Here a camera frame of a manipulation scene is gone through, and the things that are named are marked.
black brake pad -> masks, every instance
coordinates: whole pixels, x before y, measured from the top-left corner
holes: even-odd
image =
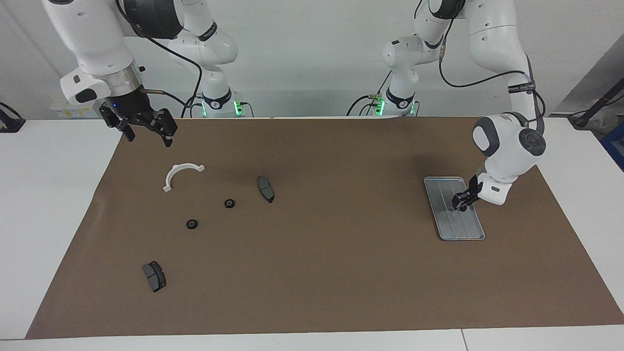
[[[260,189],[260,194],[270,203],[275,200],[275,193],[271,188],[271,184],[269,184],[269,180],[264,176],[258,177],[258,188]]]
[[[167,286],[167,279],[165,279],[165,274],[162,272],[162,268],[156,261],[151,261],[150,263],[143,266],[143,272],[147,277],[147,282],[150,284],[153,292],[156,292],[165,286]]]

white semicircular part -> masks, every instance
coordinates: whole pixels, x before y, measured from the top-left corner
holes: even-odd
[[[176,173],[182,171],[183,169],[195,169],[197,172],[202,172],[204,169],[206,169],[206,167],[204,167],[203,164],[201,166],[198,166],[192,163],[173,165],[169,173],[167,173],[167,178],[165,179],[165,187],[162,188],[162,190],[164,190],[165,192],[169,192],[171,190],[171,180],[173,179],[173,176],[175,176]]]
[[[490,141],[487,140],[487,135],[481,127],[476,127],[472,131],[472,140],[474,140],[474,143],[477,144],[477,147],[481,151],[485,151],[488,147],[490,147]]]

white plastic bracket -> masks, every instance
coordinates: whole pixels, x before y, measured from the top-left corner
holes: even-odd
[[[173,179],[173,176],[175,176],[176,173],[180,172],[183,169],[195,169],[197,172],[202,172],[204,169],[206,169],[206,167],[204,167],[203,164],[201,166],[192,163],[174,164],[169,173],[167,173],[167,178],[165,179],[165,187],[162,188],[162,190],[164,190],[165,192],[169,192],[171,190],[171,180]]]

black stand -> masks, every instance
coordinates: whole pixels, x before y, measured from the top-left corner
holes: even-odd
[[[4,111],[0,110],[0,121],[5,125],[4,128],[0,128],[0,133],[17,133],[22,128],[26,120],[23,119],[18,113],[16,113],[13,109],[8,108],[11,112],[15,113],[18,119],[13,119],[9,117]]]
[[[624,90],[624,78],[622,78],[617,84],[611,88],[603,97],[600,98],[587,112],[580,117],[570,116],[568,120],[572,123],[574,129],[578,131],[585,130],[587,127],[587,123],[590,118],[592,118],[596,112],[600,111],[603,107],[605,107],[613,98],[620,92]]]

black strap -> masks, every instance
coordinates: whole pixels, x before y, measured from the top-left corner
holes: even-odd
[[[232,90],[228,89],[228,93],[218,99],[211,99],[209,97],[204,96],[203,100],[210,106],[213,110],[220,110],[223,108],[230,99],[232,98]]]
[[[216,32],[217,32],[217,22],[212,21],[212,26],[210,26],[210,28],[208,28],[206,33],[204,33],[201,36],[199,36],[199,40],[200,41],[206,41],[206,40],[210,39],[213,35],[215,35]]]
[[[534,91],[534,90],[535,90],[535,81],[507,87],[507,91],[509,91],[509,94],[515,94],[516,92]]]
[[[414,100],[414,95],[408,97],[407,99],[401,99],[400,97],[395,96],[393,93],[391,93],[390,88],[386,90],[386,96],[388,97],[388,100],[390,100],[391,103],[395,104],[398,109],[406,109]]]

